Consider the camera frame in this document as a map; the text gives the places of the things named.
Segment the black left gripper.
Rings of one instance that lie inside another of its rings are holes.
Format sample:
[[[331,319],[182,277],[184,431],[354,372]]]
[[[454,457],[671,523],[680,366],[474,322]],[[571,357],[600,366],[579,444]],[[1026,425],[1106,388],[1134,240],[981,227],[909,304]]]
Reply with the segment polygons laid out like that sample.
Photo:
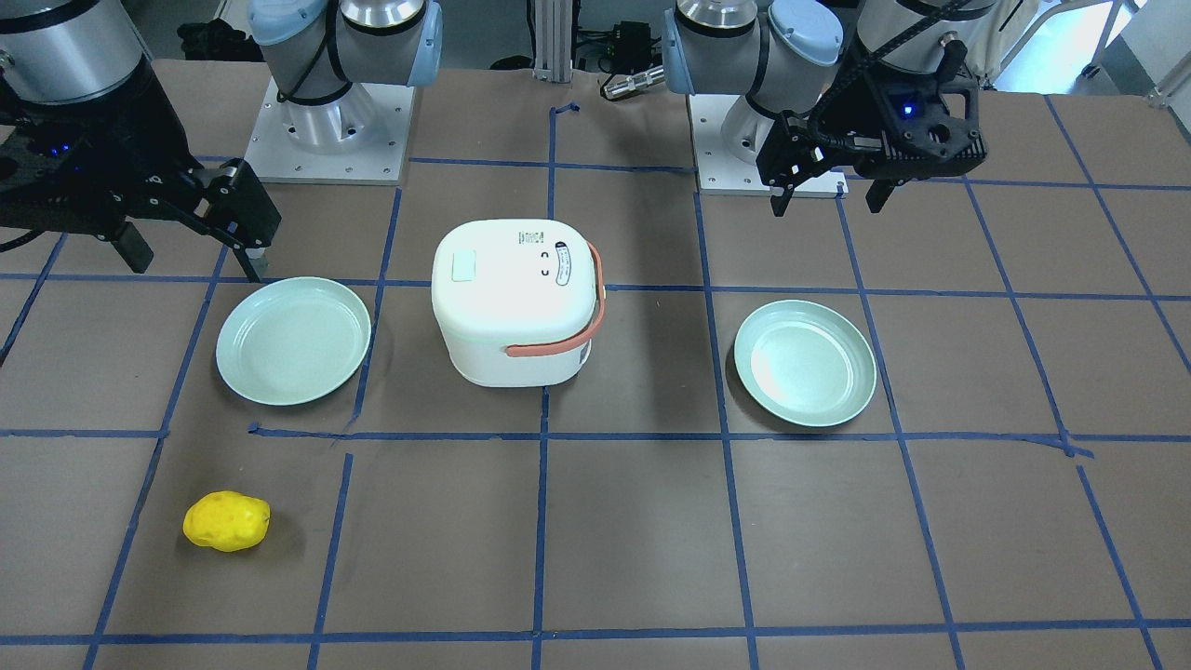
[[[948,82],[933,74],[875,67],[828,101],[823,131],[877,140],[874,154],[848,157],[866,190],[871,213],[880,213],[899,180],[961,177],[989,156],[980,127],[979,84],[960,71]],[[796,112],[782,109],[757,149],[757,177],[771,189],[771,212],[785,217],[796,188],[841,165],[841,154],[821,148]]]

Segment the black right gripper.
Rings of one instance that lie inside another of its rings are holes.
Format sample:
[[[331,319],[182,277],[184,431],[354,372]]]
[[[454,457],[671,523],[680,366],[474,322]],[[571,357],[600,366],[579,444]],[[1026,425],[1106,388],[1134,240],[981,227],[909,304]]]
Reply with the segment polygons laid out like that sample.
[[[205,168],[145,57],[116,88],[74,104],[18,98],[4,73],[4,226],[99,234],[131,273],[152,246],[127,218],[177,221],[230,248],[260,283],[281,213],[252,165]]]

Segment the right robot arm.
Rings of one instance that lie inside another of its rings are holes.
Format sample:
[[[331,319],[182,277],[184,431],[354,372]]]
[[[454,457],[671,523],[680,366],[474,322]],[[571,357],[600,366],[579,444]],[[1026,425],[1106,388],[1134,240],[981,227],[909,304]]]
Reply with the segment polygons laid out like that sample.
[[[43,234],[86,234],[146,273],[136,221],[177,221],[229,248],[252,283],[281,223],[255,164],[292,150],[357,158],[401,140],[379,87],[437,77],[444,18],[435,1],[251,1],[251,37],[272,71],[264,99],[281,140],[217,168],[183,125],[119,1],[4,4],[4,251]]]

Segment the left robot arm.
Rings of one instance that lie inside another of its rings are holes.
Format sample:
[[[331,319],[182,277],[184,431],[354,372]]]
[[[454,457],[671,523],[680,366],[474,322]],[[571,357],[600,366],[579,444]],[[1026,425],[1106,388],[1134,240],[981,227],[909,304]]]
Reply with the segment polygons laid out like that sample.
[[[869,181],[878,213],[912,180],[964,177],[989,149],[969,42],[992,1],[860,1],[852,33],[819,1],[676,1],[667,87],[737,98],[732,139],[782,217],[833,168]]]

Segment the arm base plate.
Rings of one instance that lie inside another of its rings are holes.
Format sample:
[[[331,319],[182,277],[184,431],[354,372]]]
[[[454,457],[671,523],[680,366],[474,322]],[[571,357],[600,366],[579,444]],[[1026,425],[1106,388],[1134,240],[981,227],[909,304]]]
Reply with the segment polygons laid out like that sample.
[[[711,195],[771,196],[756,157],[771,119],[742,95],[690,95],[690,138],[701,190]]]
[[[388,184],[406,165],[416,88],[353,84],[319,106],[282,102],[272,81],[244,159],[267,183]]]

